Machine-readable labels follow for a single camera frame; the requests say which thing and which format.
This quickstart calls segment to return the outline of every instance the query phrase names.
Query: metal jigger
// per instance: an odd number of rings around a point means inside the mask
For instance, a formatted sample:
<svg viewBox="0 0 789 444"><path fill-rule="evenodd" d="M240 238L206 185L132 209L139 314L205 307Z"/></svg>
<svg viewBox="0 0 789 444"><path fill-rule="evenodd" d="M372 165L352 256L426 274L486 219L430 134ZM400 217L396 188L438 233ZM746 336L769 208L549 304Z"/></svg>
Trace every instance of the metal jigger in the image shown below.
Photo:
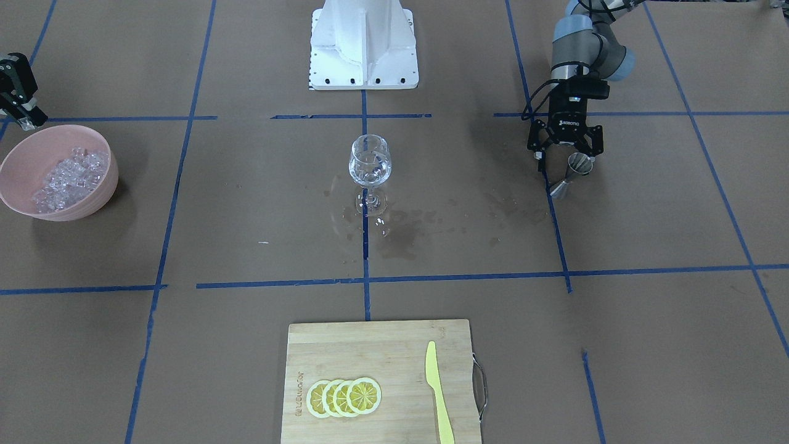
<svg viewBox="0 0 789 444"><path fill-rule="evenodd" d="M574 152L567 158L567 172L564 179L551 187L551 198L561 199L567 194L567 187L570 182L578 176L584 176L592 172L594 159L585 155L583 152Z"/></svg>

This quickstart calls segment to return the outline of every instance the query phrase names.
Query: wine glass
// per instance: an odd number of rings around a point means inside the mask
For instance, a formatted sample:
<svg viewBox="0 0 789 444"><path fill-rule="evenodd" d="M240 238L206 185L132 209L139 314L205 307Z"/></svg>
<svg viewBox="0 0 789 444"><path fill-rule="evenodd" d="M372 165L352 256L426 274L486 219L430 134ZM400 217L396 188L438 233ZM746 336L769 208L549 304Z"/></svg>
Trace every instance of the wine glass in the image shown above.
<svg viewBox="0 0 789 444"><path fill-rule="evenodd" d="M376 188L389 179L392 161L389 144L381 136L364 134L353 142L348 161L348 172L354 182L362 186L356 196L356 209L362 213L378 216L387 207L387 199Z"/></svg>

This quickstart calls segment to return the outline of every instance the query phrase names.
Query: sliced lemon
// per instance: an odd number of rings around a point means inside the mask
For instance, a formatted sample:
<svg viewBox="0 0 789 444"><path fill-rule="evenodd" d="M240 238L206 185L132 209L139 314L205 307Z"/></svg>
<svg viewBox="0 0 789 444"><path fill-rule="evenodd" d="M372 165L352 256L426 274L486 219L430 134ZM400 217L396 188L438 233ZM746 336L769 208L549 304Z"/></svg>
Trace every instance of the sliced lemon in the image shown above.
<svg viewBox="0 0 789 444"><path fill-rule="evenodd" d="M348 390L352 385L353 381L345 381L338 385L334 394L331 395L331 402L329 403L335 412L346 418L359 416L359 414L351 410L348 405Z"/></svg>
<svg viewBox="0 0 789 444"><path fill-rule="evenodd" d="M381 386L375 379L359 378L350 384L346 400L352 412L368 415L381 403Z"/></svg>
<svg viewBox="0 0 789 444"><path fill-rule="evenodd" d="M334 410L334 403L331 401L334 399L337 386L343 382L345 382L345 379L335 379L334 381L328 382L326 387L323 388L323 393L320 395L320 403L323 406L323 410L335 418L342 418L342 415Z"/></svg>
<svg viewBox="0 0 789 444"><path fill-rule="evenodd" d="M323 408L323 402L321 401L323 390L328 383L328 379L321 379L315 384L312 384L312 387L307 391L307 410L316 418L327 418L329 416L326 409Z"/></svg>

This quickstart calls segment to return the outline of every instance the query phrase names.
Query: cutting board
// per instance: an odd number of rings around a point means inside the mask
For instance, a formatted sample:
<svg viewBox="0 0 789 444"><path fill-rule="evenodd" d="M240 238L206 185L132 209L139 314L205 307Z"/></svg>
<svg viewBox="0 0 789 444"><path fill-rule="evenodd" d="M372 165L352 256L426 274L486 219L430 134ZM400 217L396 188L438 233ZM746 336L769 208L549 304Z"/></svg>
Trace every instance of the cutting board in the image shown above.
<svg viewBox="0 0 789 444"><path fill-rule="evenodd" d="M282 444L439 444L424 354L436 342L441 386L456 444L481 444L466 319L292 324L288 332ZM309 387L320 379L375 379L378 408L355 418L316 418Z"/></svg>

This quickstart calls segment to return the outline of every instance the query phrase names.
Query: knife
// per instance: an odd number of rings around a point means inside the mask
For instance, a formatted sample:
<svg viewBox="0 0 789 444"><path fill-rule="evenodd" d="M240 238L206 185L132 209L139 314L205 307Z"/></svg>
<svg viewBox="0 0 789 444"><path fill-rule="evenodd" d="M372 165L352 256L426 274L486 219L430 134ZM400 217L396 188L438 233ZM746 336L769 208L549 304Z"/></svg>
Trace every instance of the knife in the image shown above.
<svg viewBox="0 0 789 444"><path fill-rule="evenodd" d="M444 404L443 392L441 391L441 378L439 378L439 362L436 358L435 341L428 342L428 351L424 356L424 375L428 384L433 388L436 395L436 416L439 423L439 442L440 444L454 444L452 425L449 422L447 405Z"/></svg>

